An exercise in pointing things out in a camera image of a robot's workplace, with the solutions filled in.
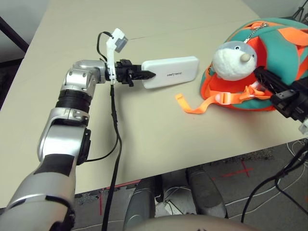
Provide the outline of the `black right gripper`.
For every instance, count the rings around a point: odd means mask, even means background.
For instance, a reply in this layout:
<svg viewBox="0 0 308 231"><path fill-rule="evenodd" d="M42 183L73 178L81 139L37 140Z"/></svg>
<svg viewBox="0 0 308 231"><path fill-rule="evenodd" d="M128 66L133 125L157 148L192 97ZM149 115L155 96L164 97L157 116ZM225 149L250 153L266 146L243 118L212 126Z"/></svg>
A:
<svg viewBox="0 0 308 231"><path fill-rule="evenodd" d="M270 98L274 108L285 118L306 120L308 118L308 79L294 81L290 86L271 71L258 67L254 71L258 82L273 93Z"/></svg>

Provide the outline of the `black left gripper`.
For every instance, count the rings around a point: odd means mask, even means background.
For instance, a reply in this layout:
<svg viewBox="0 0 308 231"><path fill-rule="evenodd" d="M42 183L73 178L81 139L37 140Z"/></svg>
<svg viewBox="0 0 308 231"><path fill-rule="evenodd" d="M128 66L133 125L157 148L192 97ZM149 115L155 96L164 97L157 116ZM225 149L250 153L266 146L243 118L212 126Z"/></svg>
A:
<svg viewBox="0 0 308 231"><path fill-rule="evenodd" d="M148 80L156 76L155 73L142 70L140 64L132 64L130 60L121 59L115 64L116 79L121 84L128 84L133 87L132 80Z"/></svg>

